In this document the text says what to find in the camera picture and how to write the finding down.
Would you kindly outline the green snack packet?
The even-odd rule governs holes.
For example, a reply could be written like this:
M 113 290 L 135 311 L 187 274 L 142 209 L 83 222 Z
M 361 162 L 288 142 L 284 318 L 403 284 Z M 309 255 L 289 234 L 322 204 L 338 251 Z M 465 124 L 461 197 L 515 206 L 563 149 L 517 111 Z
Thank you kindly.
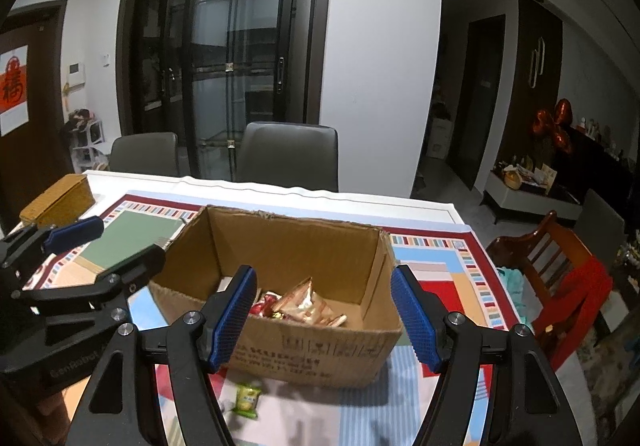
M 262 386 L 257 382 L 239 383 L 236 386 L 236 396 L 233 411 L 247 419 L 257 419 L 257 405 L 262 395 Z

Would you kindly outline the magenta hawthorn snack bag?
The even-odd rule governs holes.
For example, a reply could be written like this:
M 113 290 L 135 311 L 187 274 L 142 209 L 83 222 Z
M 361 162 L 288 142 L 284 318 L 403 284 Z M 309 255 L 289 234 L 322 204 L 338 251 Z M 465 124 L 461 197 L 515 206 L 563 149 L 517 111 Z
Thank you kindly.
M 273 305 L 280 300 L 280 297 L 280 294 L 271 291 L 260 292 L 255 303 L 250 308 L 250 314 L 256 317 L 271 318 Z

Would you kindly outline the gold foil snack packet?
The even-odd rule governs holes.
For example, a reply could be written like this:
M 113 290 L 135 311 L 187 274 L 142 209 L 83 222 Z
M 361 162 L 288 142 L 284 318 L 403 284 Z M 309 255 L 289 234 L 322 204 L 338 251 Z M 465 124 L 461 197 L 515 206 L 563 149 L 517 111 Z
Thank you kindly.
M 311 277 L 280 297 L 273 305 L 272 317 L 316 327 L 337 328 L 347 322 L 345 314 L 334 312 L 328 302 L 314 290 Z

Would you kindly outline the woven wicker box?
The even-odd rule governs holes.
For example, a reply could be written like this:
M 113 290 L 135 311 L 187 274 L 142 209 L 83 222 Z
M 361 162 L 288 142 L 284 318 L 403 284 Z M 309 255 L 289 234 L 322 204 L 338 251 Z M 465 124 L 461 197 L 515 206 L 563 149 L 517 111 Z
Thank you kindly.
M 67 174 L 32 200 L 20 213 L 23 224 L 39 228 L 73 224 L 96 202 L 84 174 Z

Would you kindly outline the teal cloth on chair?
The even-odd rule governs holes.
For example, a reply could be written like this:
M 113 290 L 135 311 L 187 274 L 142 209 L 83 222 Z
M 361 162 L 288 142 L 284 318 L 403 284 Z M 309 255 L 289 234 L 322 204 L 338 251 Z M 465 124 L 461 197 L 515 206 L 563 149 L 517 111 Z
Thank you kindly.
M 507 268 L 499 266 L 497 268 L 498 275 L 512 300 L 512 303 L 518 313 L 520 322 L 526 326 L 530 325 L 528 318 L 528 307 L 524 300 L 525 281 L 523 274 L 515 268 Z

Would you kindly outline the red wooden chair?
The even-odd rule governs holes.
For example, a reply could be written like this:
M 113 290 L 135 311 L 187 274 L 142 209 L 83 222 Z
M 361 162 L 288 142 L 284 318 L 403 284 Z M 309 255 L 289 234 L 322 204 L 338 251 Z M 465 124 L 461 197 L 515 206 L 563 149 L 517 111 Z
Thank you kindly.
M 519 270 L 541 311 L 533 321 L 538 344 L 552 369 L 578 349 L 613 289 L 604 264 L 549 212 L 523 236 L 500 236 L 487 248 L 497 266 Z

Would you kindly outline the white shoe rack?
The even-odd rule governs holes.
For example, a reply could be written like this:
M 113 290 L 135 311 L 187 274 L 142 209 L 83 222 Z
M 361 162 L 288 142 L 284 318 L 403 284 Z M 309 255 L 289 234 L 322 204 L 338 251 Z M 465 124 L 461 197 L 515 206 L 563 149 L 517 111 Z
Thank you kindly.
M 110 151 L 102 122 L 90 110 L 82 108 L 72 111 L 63 126 L 63 135 L 76 173 L 107 168 Z

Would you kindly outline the red fu door poster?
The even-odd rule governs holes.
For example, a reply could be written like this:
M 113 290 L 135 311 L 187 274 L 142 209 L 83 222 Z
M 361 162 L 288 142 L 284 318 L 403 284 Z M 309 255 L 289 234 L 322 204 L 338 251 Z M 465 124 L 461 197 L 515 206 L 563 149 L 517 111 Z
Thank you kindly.
M 6 136 L 29 121 L 27 86 L 28 46 L 1 55 L 0 128 Z

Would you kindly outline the grey chair left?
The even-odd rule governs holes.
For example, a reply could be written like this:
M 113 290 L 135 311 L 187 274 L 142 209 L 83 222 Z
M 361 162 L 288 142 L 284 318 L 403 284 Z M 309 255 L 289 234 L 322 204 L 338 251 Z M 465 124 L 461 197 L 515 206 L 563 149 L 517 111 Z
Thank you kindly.
M 173 132 L 120 136 L 112 145 L 108 169 L 119 173 L 177 176 L 178 137 Z

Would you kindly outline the grey chair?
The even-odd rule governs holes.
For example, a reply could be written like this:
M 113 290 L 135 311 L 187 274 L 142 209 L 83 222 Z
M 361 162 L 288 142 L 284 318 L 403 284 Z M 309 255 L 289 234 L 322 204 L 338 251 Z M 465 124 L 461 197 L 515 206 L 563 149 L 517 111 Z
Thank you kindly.
M 178 137 L 173 132 L 120 136 L 112 145 L 108 169 L 119 173 L 177 176 Z
M 236 162 L 235 180 L 338 192 L 338 135 L 324 125 L 252 122 Z

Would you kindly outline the colourful patterned tablecloth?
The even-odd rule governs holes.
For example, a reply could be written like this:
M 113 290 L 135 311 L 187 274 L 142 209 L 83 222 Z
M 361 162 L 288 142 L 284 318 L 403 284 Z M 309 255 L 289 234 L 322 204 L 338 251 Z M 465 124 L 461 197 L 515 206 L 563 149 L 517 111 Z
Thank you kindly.
M 504 330 L 518 314 L 468 226 L 448 213 L 393 214 L 384 204 L 310 198 L 300 208 L 229 206 L 124 195 L 102 212 L 103 236 L 51 255 L 32 288 L 88 284 L 149 244 L 164 270 L 132 300 L 142 328 L 200 308 L 241 265 L 259 288 L 282 294 L 304 280 L 336 314 L 336 328 L 250 318 L 231 364 L 213 377 L 232 400 L 259 382 L 253 419 L 233 416 L 247 445 L 408 445 L 437 378 L 416 360 L 390 296 L 390 274 L 409 265 L 421 286 L 477 325 Z

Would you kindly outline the white intercom panel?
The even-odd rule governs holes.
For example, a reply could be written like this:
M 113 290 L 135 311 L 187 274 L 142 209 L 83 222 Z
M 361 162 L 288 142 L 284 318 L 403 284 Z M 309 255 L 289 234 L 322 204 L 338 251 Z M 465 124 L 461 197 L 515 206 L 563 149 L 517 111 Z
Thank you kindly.
M 73 62 L 67 67 L 67 83 L 70 88 L 78 88 L 86 83 L 85 66 L 82 62 Z

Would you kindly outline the brown cardboard box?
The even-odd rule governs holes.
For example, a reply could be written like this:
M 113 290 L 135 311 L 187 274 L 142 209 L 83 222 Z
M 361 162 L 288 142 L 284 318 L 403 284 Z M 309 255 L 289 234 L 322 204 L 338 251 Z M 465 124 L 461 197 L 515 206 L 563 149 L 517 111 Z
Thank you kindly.
M 230 367 L 330 388 L 378 377 L 401 335 L 385 230 L 206 206 L 171 241 L 152 297 L 174 322 L 243 266 L 255 271 L 257 293 Z

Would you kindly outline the grey chair right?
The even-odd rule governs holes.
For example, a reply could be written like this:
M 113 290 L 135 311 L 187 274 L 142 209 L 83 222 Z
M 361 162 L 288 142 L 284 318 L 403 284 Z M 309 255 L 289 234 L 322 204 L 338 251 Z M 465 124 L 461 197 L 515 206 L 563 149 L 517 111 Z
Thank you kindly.
M 324 125 L 252 122 L 236 162 L 235 180 L 338 192 L 338 135 Z

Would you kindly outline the white low cabinet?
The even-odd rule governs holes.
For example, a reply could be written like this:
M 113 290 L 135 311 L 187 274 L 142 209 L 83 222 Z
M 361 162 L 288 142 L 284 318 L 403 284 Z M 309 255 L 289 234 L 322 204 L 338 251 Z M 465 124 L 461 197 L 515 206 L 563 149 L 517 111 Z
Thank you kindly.
M 552 196 L 546 188 L 514 174 L 518 169 L 504 172 L 495 168 L 489 175 L 481 204 L 486 204 L 495 222 L 513 220 L 540 222 L 554 211 L 560 221 L 575 223 L 582 213 L 582 206 L 571 196 Z

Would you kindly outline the black glass sliding door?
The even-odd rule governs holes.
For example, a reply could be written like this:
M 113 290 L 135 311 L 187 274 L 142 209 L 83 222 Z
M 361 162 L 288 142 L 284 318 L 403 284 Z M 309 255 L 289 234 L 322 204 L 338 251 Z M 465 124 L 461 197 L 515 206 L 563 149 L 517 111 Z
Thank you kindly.
M 120 0 L 119 122 L 171 132 L 179 169 L 235 176 L 257 121 L 314 123 L 328 0 Z

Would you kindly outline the red foil balloons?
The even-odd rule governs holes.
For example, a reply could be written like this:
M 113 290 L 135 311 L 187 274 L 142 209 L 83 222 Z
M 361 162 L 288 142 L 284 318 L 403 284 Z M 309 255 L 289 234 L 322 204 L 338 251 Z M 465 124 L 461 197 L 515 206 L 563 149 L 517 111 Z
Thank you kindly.
M 532 132 L 537 136 L 549 135 L 552 142 L 566 154 L 572 152 L 567 129 L 573 123 L 573 107 L 566 98 L 560 99 L 553 110 L 539 109 L 535 114 Z

